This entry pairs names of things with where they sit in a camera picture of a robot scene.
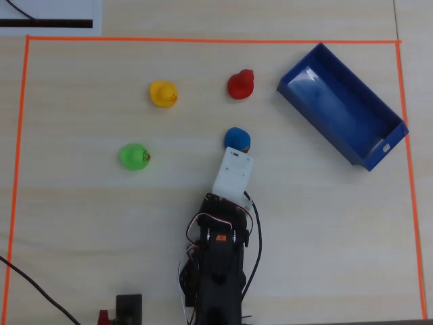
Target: red wire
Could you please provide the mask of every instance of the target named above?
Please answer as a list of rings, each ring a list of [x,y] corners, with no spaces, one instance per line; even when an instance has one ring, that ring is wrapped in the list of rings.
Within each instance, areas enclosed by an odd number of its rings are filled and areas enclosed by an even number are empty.
[[[189,232],[189,229],[190,229],[190,227],[192,226],[193,222],[194,222],[194,221],[195,221],[195,220],[196,220],[200,215],[207,215],[207,216],[211,217],[212,219],[215,219],[215,220],[220,221],[220,222],[222,222],[222,223],[228,223],[228,224],[230,225],[230,228],[233,229],[233,224],[232,224],[230,221],[227,221],[227,220],[224,220],[224,219],[220,219],[220,218],[214,217],[213,215],[210,215],[210,214],[208,214],[208,213],[197,213],[196,215],[194,215],[194,216],[192,217],[191,221],[188,223],[187,231],[186,231],[187,239],[188,239],[189,242],[190,242],[191,244],[193,244],[195,247],[198,247],[198,245],[197,245],[195,242],[193,242],[193,241],[191,240],[191,238],[189,238],[189,236],[188,236],[188,232]]]
[[[253,218],[252,218],[252,216],[251,216],[251,213],[250,213],[246,208],[244,208],[242,205],[239,205],[238,203],[233,202],[233,201],[231,201],[231,200],[227,200],[227,201],[229,201],[230,203],[233,203],[233,204],[234,204],[235,206],[237,206],[239,209],[244,210],[245,213],[250,217],[250,219],[251,219],[251,229],[250,229],[249,233],[251,234],[251,233],[252,233],[252,228],[254,227],[254,221],[253,221]]]

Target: blue rubber duck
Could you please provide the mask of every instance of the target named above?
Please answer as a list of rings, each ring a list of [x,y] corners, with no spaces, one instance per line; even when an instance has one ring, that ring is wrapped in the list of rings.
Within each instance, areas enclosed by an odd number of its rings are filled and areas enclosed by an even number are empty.
[[[247,153],[251,147],[251,137],[247,131],[239,127],[232,127],[225,134],[224,147],[231,147]]]

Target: white wire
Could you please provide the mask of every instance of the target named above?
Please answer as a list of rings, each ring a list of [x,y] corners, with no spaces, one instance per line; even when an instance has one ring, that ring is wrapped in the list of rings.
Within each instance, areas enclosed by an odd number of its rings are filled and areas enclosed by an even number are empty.
[[[196,215],[196,216],[195,216],[195,217],[194,217],[194,218],[189,222],[189,225],[188,225],[188,228],[187,228],[187,238],[188,238],[189,241],[191,241],[191,240],[189,239],[189,236],[188,236],[189,229],[190,229],[191,226],[194,224],[194,221],[196,221],[197,218],[198,218],[200,215],[207,215],[208,217],[211,217],[211,218],[214,219],[214,220],[217,220],[217,221],[222,222],[222,223],[226,223],[227,225],[230,226],[230,230],[233,230],[233,225],[232,225],[231,222],[229,222],[229,221],[225,221],[225,220],[222,220],[222,219],[216,218],[216,217],[214,217],[213,215],[210,215],[210,214],[208,214],[208,213],[198,213],[198,214],[197,214],[197,215]]]
[[[251,213],[248,211],[248,209],[246,209],[246,208],[244,208],[242,205],[239,205],[238,203],[236,203],[236,202],[233,202],[233,201],[231,201],[231,200],[228,200],[228,199],[226,199],[227,201],[229,201],[229,202],[231,202],[231,203],[233,203],[235,206],[237,206],[239,209],[241,209],[241,210],[243,210],[249,217],[250,217],[250,220],[251,220],[251,229],[249,230],[249,234],[251,234],[252,233],[252,228],[254,227],[254,220],[253,220],[253,218],[252,218],[252,215],[251,215]]]
[[[195,249],[196,247],[189,247],[182,255],[181,260],[179,261],[179,265],[177,266],[177,284],[179,285],[179,293],[181,294],[181,300],[182,300],[182,308],[183,308],[183,315],[185,315],[185,321],[187,322],[187,325],[189,325],[188,317],[187,317],[187,311],[185,309],[185,303],[183,302],[183,292],[181,288],[181,264],[182,260],[185,257],[185,255],[189,252],[190,249]]]

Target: rubber duck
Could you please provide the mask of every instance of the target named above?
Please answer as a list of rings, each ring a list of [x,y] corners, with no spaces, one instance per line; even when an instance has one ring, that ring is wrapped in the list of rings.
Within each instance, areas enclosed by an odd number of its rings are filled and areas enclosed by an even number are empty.
[[[254,90],[254,72],[245,69],[234,74],[227,82],[227,90],[235,100],[247,98]]]
[[[142,144],[129,144],[120,151],[120,161],[130,171],[138,171],[149,164],[150,154]]]
[[[170,107],[177,101],[176,86],[170,81],[157,80],[149,87],[150,98],[158,107]]]
[[[251,137],[247,131],[239,127],[232,127],[227,131],[224,138],[224,147],[230,147],[247,153],[251,146]]]

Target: white paper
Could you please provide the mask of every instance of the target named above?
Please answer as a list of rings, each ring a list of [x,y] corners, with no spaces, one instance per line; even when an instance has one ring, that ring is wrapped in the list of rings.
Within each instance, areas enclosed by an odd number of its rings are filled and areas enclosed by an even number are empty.
[[[93,28],[0,27],[0,35],[100,36],[102,0],[12,0],[22,11],[40,19],[92,19]],[[28,19],[0,1],[0,19]]]

